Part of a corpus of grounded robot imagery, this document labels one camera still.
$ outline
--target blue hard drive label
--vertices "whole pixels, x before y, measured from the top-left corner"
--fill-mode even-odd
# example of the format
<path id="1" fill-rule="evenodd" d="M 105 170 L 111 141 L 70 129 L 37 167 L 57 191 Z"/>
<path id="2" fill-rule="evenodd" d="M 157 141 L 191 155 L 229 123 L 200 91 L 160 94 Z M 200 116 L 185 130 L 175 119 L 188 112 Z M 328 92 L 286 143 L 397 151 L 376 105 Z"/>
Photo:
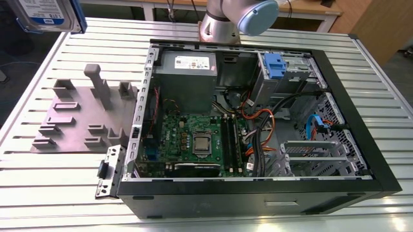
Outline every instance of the blue hard drive label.
<path id="1" fill-rule="evenodd" d="M 18 0 L 29 18 L 38 24 L 60 25 L 64 22 L 57 0 Z"/>

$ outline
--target metal panel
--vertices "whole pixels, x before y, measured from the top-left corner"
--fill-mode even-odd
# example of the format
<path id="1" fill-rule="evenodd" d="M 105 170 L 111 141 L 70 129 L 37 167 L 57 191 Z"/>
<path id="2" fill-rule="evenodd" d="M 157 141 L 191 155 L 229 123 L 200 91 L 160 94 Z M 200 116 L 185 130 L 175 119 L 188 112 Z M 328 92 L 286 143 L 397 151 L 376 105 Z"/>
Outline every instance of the metal panel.
<path id="1" fill-rule="evenodd" d="M 197 40 L 195 24 L 88 19 L 84 35 L 61 34 L 42 66 L 2 126 L 0 137 L 0 228 L 60 227 L 89 231 L 413 231 L 413 121 L 379 67 L 344 34 L 268 30 L 244 37 L 243 44 L 312 48 L 326 51 L 370 133 L 403 191 L 371 199 L 327 216 L 240 217 L 139 220 L 119 200 L 93 199 L 94 177 L 104 154 L 30 154 L 30 142 L 54 97 L 57 78 L 92 86 L 82 74 L 88 62 L 100 64 L 109 86 L 140 86 L 149 38 Z"/>

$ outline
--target motherboard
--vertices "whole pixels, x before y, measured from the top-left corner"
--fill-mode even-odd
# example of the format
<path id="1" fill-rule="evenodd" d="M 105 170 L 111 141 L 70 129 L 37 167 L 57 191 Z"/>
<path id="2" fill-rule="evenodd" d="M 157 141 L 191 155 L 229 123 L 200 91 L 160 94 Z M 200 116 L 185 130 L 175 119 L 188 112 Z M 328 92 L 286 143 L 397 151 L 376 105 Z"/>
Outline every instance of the motherboard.
<path id="1" fill-rule="evenodd" d="M 140 170 L 149 177 L 176 177 L 179 172 L 195 177 L 241 177 L 244 128 L 246 121 L 233 116 L 164 115 L 160 145 L 145 147 L 148 161 L 139 163 Z"/>

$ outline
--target floor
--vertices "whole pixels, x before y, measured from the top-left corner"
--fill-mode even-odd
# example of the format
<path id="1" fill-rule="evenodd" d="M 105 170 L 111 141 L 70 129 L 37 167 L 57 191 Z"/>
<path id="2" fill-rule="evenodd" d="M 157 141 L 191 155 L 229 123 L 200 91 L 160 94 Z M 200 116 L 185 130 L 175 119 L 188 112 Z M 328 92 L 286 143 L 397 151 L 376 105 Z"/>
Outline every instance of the floor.
<path id="1" fill-rule="evenodd" d="M 176 19 L 180 19 L 177 21 L 185 22 L 187 16 L 193 17 L 193 15 L 185 14 L 183 12 L 183 15 L 176 16 Z M 167 16 L 163 12 L 159 12 L 157 20 L 167 21 Z M 29 34 L 34 48 L 32 52 L 22 56 L 10 56 L 0 50 L 0 71 L 8 77 L 4 82 L 0 82 L 0 127 L 13 110 L 25 87 L 37 71 L 37 64 L 42 62 L 57 36 L 57 33 Z M 383 66 L 383 71 L 407 102 L 413 105 L 413 58 L 405 58 L 402 53 L 395 53 Z"/>
<path id="2" fill-rule="evenodd" d="M 402 53 L 395 53 L 382 69 L 413 106 L 413 57 L 405 58 Z"/>

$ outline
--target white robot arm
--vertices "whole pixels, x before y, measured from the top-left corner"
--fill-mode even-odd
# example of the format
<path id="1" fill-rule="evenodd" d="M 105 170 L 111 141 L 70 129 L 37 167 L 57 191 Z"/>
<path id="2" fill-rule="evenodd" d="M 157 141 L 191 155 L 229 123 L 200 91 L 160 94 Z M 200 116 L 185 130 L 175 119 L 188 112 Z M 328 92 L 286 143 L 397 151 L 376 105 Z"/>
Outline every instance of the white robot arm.
<path id="1" fill-rule="evenodd" d="M 270 28 L 278 11 L 274 0 L 208 0 L 200 24 L 200 40 L 235 44 L 239 31 L 256 36 Z"/>

